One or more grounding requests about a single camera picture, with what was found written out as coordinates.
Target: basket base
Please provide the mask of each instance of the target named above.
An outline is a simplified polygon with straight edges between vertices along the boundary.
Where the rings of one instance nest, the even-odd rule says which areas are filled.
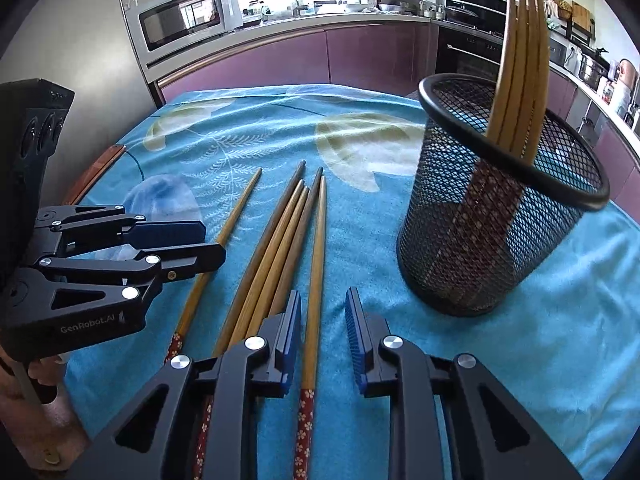
[[[434,206],[436,209],[440,210],[439,213],[443,216],[450,216],[453,211],[457,209],[458,205],[455,204],[440,204],[439,206]],[[434,218],[433,215],[425,215],[425,218]],[[429,232],[432,226],[425,225],[424,231]],[[455,317],[477,317],[482,316],[482,314],[488,314],[493,311],[493,309],[500,304],[502,299],[496,301],[494,304],[489,306],[483,306],[482,308],[472,308],[469,306],[461,306],[455,304],[451,300],[446,300],[445,298],[440,297],[436,292],[429,289],[427,286],[420,284],[409,272],[404,263],[402,262],[402,258],[400,256],[400,234],[398,234],[398,238],[396,238],[396,260],[398,261],[398,268],[400,269],[400,274],[404,279],[404,282],[407,284],[409,289],[414,293],[421,301],[425,304],[441,312],[442,314],[447,314],[449,316]],[[495,272],[505,275],[513,273],[513,259],[511,255],[508,254],[508,261],[503,262],[499,268],[494,269]]]

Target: microwave window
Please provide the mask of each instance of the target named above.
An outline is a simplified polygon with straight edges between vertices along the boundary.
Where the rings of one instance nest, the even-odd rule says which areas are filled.
[[[172,2],[140,16],[148,49],[155,50],[207,27],[220,23],[216,0]]]

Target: built-in black oven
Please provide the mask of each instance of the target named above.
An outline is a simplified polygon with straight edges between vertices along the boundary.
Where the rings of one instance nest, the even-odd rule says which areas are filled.
[[[468,74],[498,80],[502,45],[440,26],[436,73]]]

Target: triangular cutout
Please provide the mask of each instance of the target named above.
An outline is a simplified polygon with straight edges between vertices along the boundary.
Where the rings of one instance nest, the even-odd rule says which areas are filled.
[[[168,393],[169,387],[166,384],[159,386],[153,392],[116,435],[115,440],[118,446],[128,447],[140,453],[146,453],[151,449],[158,419]]]
[[[489,418],[496,449],[506,453],[517,447],[526,446],[530,441],[529,433],[520,425],[513,413],[484,384],[478,390]]]

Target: microwave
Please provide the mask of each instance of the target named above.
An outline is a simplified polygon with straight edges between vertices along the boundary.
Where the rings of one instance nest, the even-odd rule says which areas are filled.
[[[242,27],[238,0],[155,1],[126,11],[143,72],[190,46]]]

